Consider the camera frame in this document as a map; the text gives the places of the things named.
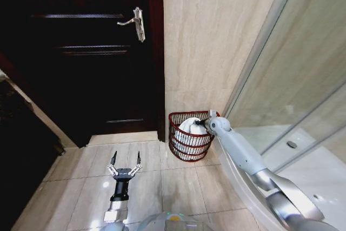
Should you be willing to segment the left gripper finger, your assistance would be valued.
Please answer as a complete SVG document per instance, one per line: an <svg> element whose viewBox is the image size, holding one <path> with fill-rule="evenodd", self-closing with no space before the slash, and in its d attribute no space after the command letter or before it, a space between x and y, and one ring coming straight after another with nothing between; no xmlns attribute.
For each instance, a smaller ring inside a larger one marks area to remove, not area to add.
<svg viewBox="0 0 346 231"><path fill-rule="evenodd" d="M112 176L117 176L118 175L118 171L115 168L116 156L117 156L117 151L115 151L113 157L111 158L110 163L107 165L107 170L110 172L110 174Z"/></svg>
<svg viewBox="0 0 346 231"><path fill-rule="evenodd" d="M129 171L129 175L130 176L135 176L136 173L142 169L142 164L141 164L141 157L140 157L140 151L137 154L137 163L135 165L134 168L132 168L132 170Z"/></svg>

